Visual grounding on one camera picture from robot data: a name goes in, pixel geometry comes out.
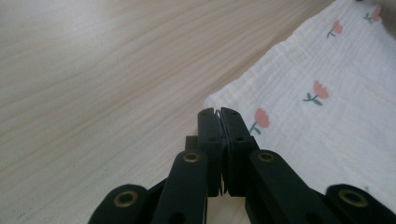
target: light wood surface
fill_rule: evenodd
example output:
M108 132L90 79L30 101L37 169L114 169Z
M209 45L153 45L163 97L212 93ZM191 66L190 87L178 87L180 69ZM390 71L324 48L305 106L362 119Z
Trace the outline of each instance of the light wood surface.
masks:
M0 1L0 223L86 223L160 182L204 99L330 3ZM244 199L207 223L249 223Z

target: tabletop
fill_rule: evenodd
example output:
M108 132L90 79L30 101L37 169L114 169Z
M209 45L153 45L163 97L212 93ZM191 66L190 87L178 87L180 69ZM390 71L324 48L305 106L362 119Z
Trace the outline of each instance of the tabletop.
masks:
M204 99L331 0L0 2L0 223L87 223L165 179ZM243 198L207 223L249 223Z

